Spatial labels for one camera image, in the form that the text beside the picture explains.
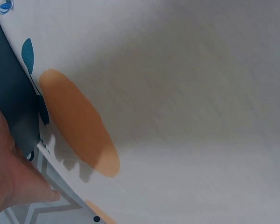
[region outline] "blue print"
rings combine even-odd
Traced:
[[[5,0],[0,3],[0,14],[4,15],[14,8],[14,0]]]

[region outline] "dark gray shape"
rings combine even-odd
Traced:
[[[35,90],[0,26],[0,110],[16,144],[28,156],[39,142]]]

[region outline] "teal leaf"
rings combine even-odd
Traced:
[[[29,74],[32,74],[34,65],[34,52],[31,39],[25,40],[22,46],[22,59],[28,69]]]
[[[41,115],[42,122],[44,125],[47,125],[50,123],[49,114],[45,101],[43,100],[43,97],[41,95],[37,95],[37,102],[38,102],[38,111],[39,114]]]

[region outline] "white surface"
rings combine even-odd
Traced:
[[[118,150],[105,178],[48,126],[44,155],[83,199],[119,224],[280,223],[280,0],[19,0],[0,22]]]

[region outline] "black dot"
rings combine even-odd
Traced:
[[[100,220],[101,218],[99,216],[93,217],[93,221],[95,221],[96,223],[98,223]]]

